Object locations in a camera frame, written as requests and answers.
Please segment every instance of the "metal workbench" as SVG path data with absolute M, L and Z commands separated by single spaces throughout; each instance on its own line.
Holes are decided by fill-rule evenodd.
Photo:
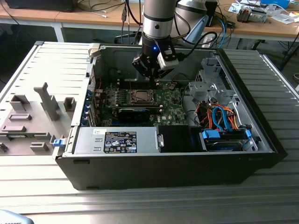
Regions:
M 44 43 L 47 49 L 33 47 L 2 95 L 32 61 L 43 61 L 42 51 L 63 54 L 67 50 L 69 57 L 87 57 L 88 45 L 51 44 Z M 83 48 L 80 53 L 78 45 Z M 283 141 L 288 156 L 275 167 L 257 171 L 240 185 L 78 191 L 51 155 L 0 156 L 0 209 L 24 214 L 36 224 L 299 223 L 299 116 L 297 110 L 287 109 L 298 106 L 296 93 L 267 57 L 255 51 L 226 53 L 278 137 L 289 133 Z M 66 66 L 72 62 L 70 58 L 60 61 Z M 256 65 L 255 69 L 246 68 L 242 74 L 244 63 Z

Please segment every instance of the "sticker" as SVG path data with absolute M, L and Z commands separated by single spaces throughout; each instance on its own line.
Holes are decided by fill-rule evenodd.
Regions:
M 93 134 L 105 134 L 107 129 L 94 129 Z
M 104 153 L 137 153 L 136 132 L 106 132 Z

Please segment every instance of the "blue connector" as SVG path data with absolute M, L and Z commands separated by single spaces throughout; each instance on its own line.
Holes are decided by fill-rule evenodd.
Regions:
M 250 130 L 246 130 L 245 133 L 246 133 L 247 137 L 250 139 L 251 138 L 251 132 L 250 132 Z
M 53 142 L 54 147 L 64 147 L 65 146 L 65 141 L 66 139 L 55 139 Z
M 219 139 L 220 134 L 216 130 L 204 130 L 204 132 L 202 133 L 202 137 L 204 139 Z

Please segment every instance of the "blue cable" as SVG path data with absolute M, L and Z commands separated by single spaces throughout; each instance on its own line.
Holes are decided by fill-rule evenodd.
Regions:
M 224 33 L 223 33 L 223 37 L 222 37 L 222 41 L 221 41 L 221 44 L 220 44 L 219 47 L 218 47 L 218 48 L 221 48 L 221 46 L 222 46 L 222 44 L 223 44 L 223 41 L 224 41 L 224 39 L 225 39 L 226 28 L 225 28 L 225 25 L 224 25 L 223 21 L 222 21 L 221 19 L 219 19 L 218 17 L 217 17 L 217 19 L 221 22 L 221 24 L 222 24 L 222 26 L 223 26 L 223 31 L 224 31 Z
M 221 112 L 222 112 L 222 115 L 223 115 L 223 121 L 224 121 L 224 125 L 225 125 L 225 127 L 226 127 L 226 129 L 228 129 L 230 132 L 231 131 L 233 131 L 233 129 L 231 128 L 231 126 L 229 125 L 229 123 L 228 123 L 228 120 L 227 120 L 227 117 L 226 117 L 226 113 L 225 113 L 225 111 L 224 111 L 224 109 L 223 108 L 221 108 L 221 107 L 215 107 L 214 109 L 213 109 L 213 114 L 212 114 L 212 117 L 213 117 L 213 123 L 223 132 L 223 128 L 220 126 L 220 125 L 218 125 L 217 124 L 217 122 L 216 122 L 216 117 L 215 117 L 215 115 L 216 115 L 216 111 L 217 111 L 217 109 L 220 109 L 221 110 Z

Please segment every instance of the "wooden desk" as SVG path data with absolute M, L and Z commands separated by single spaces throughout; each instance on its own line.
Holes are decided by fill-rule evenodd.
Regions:
M 104 0 L 91 0 L 91 5 L 101 3 Z M 58 11 L 47 10 L 33 10 L 33 9 L 10 9 L 6 2 L 2 0 L 5 9 L 22 25 L 37 25 L 37 26 L 51 26 L 54 28 L 58 41 L 64 42 L 63 28 L 88 28 L 88 29 L 121 29 L 121 14 L 123 5 L 107 9 L 107 13 L 98 12 L 99 14 L 106 14 L 107 18 L 96 15 L 92 12 L 82 11 L 77 8 L 73 13 L 64 13 Z M 229 13 L 229 5 L 234 0 L 219 0 L 220 8 L 228 20 L 235 22 L 235 29 L 232 37 L 248 38 L 248 39 L 263 39 L 263 40 L 279 40 L 279 41 L 293 41 L 299 32 L 298 23 L 291 23 L 285 25 L 272 18 L 268 18 L 266 23 L 248 22 L 240 23 L 236 19 L 236 14 Z M 121 0 L 112 0 L 109 4 L 104 4 L 95 7 L 94 9 L 106 8 L 112 5 L 121 3 Z M 83 2 L 80 6 L 89 10 L 87 2 Z M 132 12 L 137 20 L 139 20 L 139 4 L 130 4 Z M 289 11 L 299 10 L 299 7 L 288 8 Z M 15 22 L 10 16 L 0 7 L 0 23 Z M 138 25 L 130 18 L 130 30 L 136 31 Z M 210 28 L 205 28 L 205 32 L 215 31 L 221 32 L 222 28 L 214 21 L 214 25 Z
M 234 34 L 240 36 L 247 36 L 247 38 L 251 39 L 248 36 L 256 36 L 252 39 L 257 39 L 258 36 L 261 36 L 260 39 L 266 39 L 271 40 L 274 38 L 279 37 L 290 37 L 295 38 L 297 33 L 299 32 L 298 23 L 290 23 L 288 25 L 278 22 L 275 19 L 272 19 L 271 17 L 268 17 L 265 23 L 259 23 L 259 22 L 248 22 L 248 23 L 242 23 L 237 21 L 236 13 L 230 13 L 228 12 L 229 6 L 231 3 L 235 2 L 234 0 L 219 0 L 220 2 L 220 8 L 222 10 L 222 13 L 225 15 L 227 20 L 232 21 L 235 23 L 235 29 Z M 299 6 L 292 5 L 291 7 L 287 8 L 288 11 L 292 10 L 299 10 Z M 216 31 L 221 32 L 221 28 L 219 28 L 219 25 L 214 25 L 211 28 L 206 28 L 206 31 Z

